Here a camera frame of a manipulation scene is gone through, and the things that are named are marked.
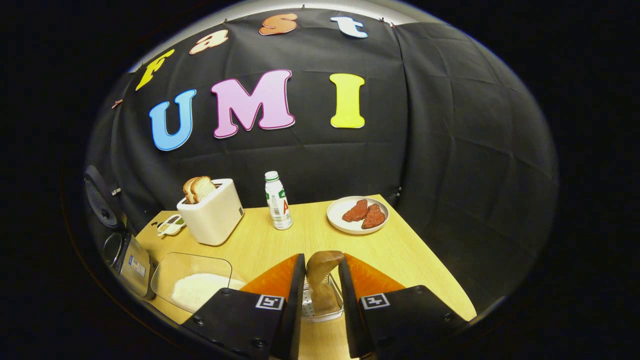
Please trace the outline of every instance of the bottle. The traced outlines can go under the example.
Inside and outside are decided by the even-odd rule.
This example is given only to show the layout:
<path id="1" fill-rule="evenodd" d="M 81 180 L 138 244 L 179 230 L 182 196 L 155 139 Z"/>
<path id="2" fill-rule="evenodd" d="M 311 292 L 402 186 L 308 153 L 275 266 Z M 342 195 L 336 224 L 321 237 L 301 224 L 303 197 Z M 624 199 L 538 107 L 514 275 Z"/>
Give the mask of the bottle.
<path id="1" fill-rule="evenodd" d="M 280 176 L 277 171 L 269 171 L 264 174 L 264 180 L 264 191 L 267 193 L 267 205 L 273 226 L 278 230 L 286 230 L 291 227 L 293 220 Z"/>

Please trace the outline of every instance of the toaster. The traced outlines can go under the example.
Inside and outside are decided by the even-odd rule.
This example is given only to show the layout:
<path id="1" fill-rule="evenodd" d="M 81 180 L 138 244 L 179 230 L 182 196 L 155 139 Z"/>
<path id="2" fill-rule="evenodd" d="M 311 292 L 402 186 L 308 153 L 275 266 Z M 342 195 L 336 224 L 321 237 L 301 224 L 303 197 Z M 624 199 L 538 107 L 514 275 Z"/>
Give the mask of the toaster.
<path id="1" fill-rule="evenodd" d="M 177 209 L 197 242 L 221 245 L 244 217 L 244 209 L 233 179 L 213 179 L 217 189 L 198 204 L 187 198 L 178 202 Z"/>

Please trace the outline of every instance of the pink letter m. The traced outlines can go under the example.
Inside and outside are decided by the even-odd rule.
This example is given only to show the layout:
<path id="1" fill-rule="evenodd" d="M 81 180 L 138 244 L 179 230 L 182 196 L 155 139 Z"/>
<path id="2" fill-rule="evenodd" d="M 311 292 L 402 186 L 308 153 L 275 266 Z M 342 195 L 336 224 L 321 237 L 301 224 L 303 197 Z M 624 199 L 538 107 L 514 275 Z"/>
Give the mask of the pink letter m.
<path id="1" fill-rule="evenodd" d="M 260 106 L 262 119 L 258 121 L 258 126 L 261 129 L 281 129 L 293 125 L 296 119 L 287 107 L 287 79 L 290 77 L 289 70 L 265 72 L 251 95 L 236 79 L 215 84 L 211 92 L 218 98 L 218 128 L 213 135 L 222 139 L 238 132 L 238 126 L 231 121 L 231 111 L 245 130 L 251 130 Z"/>

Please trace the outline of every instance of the steak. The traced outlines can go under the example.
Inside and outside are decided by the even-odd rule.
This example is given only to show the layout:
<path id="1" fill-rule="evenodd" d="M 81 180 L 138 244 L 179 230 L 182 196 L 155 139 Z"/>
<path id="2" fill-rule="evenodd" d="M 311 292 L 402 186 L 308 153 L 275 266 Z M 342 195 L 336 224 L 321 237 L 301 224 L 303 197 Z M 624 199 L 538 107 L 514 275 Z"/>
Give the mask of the steak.
<path id="1" fill-rule="evenodd" d="M 367 199 L 358 200 L 356 206 L 347 211 L 342 216 L 342 219 L 348 222 L 360 221 L 367 216 L 368 211 L 369 209 L 367 208 Z"/>
<path id="2" fill-rule="evenodd" d="M 367 216 L 364 218 L 364 222 L 362 223 L 362 229 L 370 229 L 372 227 L 376 227 L 382 224 L 386 219 L 385 214 L 380 211 L 380 206 L 378 204 L 373 204 L 369 206 L 369 212 Z"/>

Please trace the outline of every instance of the table surface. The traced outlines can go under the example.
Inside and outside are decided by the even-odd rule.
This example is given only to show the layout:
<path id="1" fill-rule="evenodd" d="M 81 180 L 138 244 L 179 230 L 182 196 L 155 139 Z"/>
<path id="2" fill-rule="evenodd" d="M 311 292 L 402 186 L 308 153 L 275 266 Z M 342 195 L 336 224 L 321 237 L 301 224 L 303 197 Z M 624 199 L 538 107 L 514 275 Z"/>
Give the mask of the table surface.
<path id="1" fill-rule="evenodd" d="M 244 217 L 234 232 L 225 243 L 215 247 L 198 243 L 188 226 L 176 235 L 158 237 L 157 226 L 151 223 L 163 222 L 178 211 L 160 212 L 136 239 L 158 263 L 170 252 L 223 258 L 247 282 L 293 254 L 302 253 L 308 261 L 317 251 L 339 250 L 406 287 L 426 286 L 467 321 L 475 317 L 476 310 L 469 297 L 429 247 L 382 196 L 370 197 L 384 203 L 390 213 L 385 226 L 371 234 L 352 235 L 334 228 L 326 216 L 332 201 L 325 201 L 290 205 L 293 225 L 284 231 L 273 227 L 267 207 L 244 209 Z M 337 268 L 332 275 L 339 286 Z M 191 316 L 159 296 L 150 303 L 177 323 Z M 319 323 L 303 320 L 300 359 L 350 359 L 344 315 Z"/>

